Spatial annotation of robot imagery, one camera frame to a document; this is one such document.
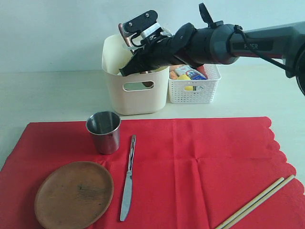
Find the brown plate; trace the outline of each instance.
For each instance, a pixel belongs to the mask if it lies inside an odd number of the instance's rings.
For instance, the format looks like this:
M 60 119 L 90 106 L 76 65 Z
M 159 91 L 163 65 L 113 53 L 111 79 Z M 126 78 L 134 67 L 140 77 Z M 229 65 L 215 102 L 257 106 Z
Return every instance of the brown plate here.
M 113 180 L 103 166 L 74 162 L 54 171 L 35 198 L 35 215 L 46 229 L 83 229 L 107 210 Z

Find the butter knife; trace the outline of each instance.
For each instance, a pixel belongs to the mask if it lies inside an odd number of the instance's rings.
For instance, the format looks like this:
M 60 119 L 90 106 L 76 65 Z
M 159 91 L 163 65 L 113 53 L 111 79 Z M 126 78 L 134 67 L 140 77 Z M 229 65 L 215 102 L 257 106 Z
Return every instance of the butter knife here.
M 132 143 L 130 146 L 128 169 L 125 179 L 120 221 L 125 221 L 125 219 L 127 218 L 130 209 L 130 204 L 132 201 L 132 165 L 133 165 L 133 155 L 134 155 L 134 147 L 135 147 L 135 137 L 136 137 L 135 135 L 132 136 Z

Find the wooden chopstick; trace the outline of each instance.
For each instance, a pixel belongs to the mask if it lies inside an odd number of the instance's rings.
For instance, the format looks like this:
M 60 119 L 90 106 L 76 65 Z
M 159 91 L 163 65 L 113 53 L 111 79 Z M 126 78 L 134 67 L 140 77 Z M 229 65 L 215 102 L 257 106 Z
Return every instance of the wooden chopstick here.
M 294 175 L 291 175 L 286 180 L 283 181 L 283 178 L 281 177 L 276 182 L 274 182 L 270 187 L 268 187 L 265 191 L 263 191 L 260 195 L 255 197 L 252 201 L 250 201 L 247 205 L 245 205 L 243 208 L 241 208 L 237 213 L 232 215 L 229 219 L 226 220 L 224 223 L 219 225 L 216 229 L 229 229 L 233 225 L 235 225 L 237 222 L 239 222 L 241 219 L 243 219 L 246 215 L 248 215 L 250 212 L 252 212 L 254 209 L 256 209 L 258 206 L 260 206 L 262 203 L 264 203 L 268 198 L 270 198 L 274 193 L 276 193 L 278 190 L 280 190 L 282 187 L 284 187 L 286 184 L 288 184 L 292 179 L 294 179 Z

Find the white plastic bin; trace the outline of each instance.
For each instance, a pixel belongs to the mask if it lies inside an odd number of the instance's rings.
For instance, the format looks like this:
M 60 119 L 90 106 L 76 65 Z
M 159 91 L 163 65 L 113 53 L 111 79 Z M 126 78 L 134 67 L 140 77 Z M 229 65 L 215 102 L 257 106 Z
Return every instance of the white plastic bin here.
M 213 101 L 218 81 L 221 79 L 214 64 L 204 65 L 207 80 L 169 79 L 169 97 L 173 104 L 209 104 Z M 196 87 L 196 91 L 186 91 L 185 87 Z
M 122 46 L 120 34 L 108 37 L 104 42 L 102 69 L 107 82 L 113 109 L 122 115 L 154 113 L 166 104 L 169 67 L 160 68 L 155 73 L 117 75 L 132 54 Z M 124 84 L 152 81 L 153 87 L 144 90 L 125 90 Z

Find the metal cup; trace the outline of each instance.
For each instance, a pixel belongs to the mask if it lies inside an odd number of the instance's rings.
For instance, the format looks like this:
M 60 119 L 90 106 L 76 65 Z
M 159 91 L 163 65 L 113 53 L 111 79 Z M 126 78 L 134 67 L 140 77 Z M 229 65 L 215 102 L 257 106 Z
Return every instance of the metal cup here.
M 88 118 L 86 127 L 100 154 L 109 155 L 119 149 L 120 124 L 120 117 L 110 111 L 98 112 Z

